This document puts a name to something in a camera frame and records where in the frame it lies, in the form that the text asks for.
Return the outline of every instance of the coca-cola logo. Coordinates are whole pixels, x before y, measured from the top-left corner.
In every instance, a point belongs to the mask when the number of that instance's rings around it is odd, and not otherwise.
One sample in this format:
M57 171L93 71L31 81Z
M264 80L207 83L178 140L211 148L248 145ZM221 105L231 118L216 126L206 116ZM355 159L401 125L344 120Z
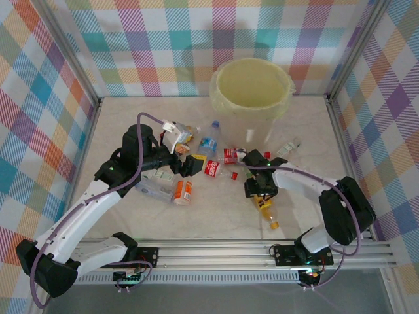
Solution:
M217 171L218 162L209 161L207 164L206 174L215 177L215 172Z

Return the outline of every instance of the plaid wall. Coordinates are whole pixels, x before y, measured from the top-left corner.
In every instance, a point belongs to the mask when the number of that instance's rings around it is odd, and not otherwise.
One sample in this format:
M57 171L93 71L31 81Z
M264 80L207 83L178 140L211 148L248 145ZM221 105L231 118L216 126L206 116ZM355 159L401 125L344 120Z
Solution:
M22 313L15 253L62 215L93 106L29 0L0 0L0 313Z
M391 2L334 106L419 311L419 0Z
M243 57L324 94L373 0L48 2L99 95L122 97L208 95L214 69Z

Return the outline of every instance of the clear plastic container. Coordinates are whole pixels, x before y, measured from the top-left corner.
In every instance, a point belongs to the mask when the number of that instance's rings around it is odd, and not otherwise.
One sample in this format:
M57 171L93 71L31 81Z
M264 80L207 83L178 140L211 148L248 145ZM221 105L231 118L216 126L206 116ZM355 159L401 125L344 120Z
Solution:
M220 123L218 121L212 122L211 127L204 132L201 142L198 146L198 155L207 156L207 160L213 158L217 152L218 140L220 138Z
M166 203L173 201L173 187L161 186L152 179L142 178L136 185L136 189L144 194Z
M282 147L276 152L276 155L283 159L289 159L292 155L294 155L300 145L300 138L294 137L292 141L286 142L284 145L282 145Z
M272 62L244 58L222 64L212 76L209 96L223 140L230 147L263 149L293 92L291 77Z

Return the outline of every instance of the yellow bottle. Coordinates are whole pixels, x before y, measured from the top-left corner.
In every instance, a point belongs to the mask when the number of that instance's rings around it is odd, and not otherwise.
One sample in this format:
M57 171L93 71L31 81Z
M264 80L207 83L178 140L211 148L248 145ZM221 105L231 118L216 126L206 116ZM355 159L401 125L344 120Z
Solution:
M255 202L256 208L261 213L262 217L269 222L271 229L276 229L280 226L276 220L276 212L272 207L272 200L264 201L260 196L254 196L253 200Z

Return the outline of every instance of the water bottle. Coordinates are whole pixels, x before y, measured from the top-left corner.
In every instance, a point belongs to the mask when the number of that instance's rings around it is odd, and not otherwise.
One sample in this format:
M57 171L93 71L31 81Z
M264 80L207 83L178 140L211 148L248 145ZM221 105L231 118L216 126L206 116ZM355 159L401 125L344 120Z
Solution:
M198 155L207 156L207 160L215 156L217 151L218 139L220 137L220 123L212 122L211 128L204 133L198 147Z

